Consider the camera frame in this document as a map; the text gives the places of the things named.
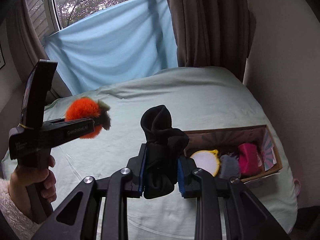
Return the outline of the person's left hand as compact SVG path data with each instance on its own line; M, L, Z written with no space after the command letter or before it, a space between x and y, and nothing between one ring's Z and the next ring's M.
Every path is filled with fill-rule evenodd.
M31 202L27 193L27 187L35 183L43 184L44 189L41 191L41 196L48 203L56 201L56 178L49 168L39 169L17 165L10 176L9 183L11 200L21 213L33 222L35 220L33 219L31 211Z

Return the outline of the white fleece sleeve forearm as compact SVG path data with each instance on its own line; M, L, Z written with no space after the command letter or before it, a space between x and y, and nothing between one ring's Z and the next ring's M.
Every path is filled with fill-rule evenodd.
M17 208L9 194L9 180L1 178L1 239L31 239L40 228Z

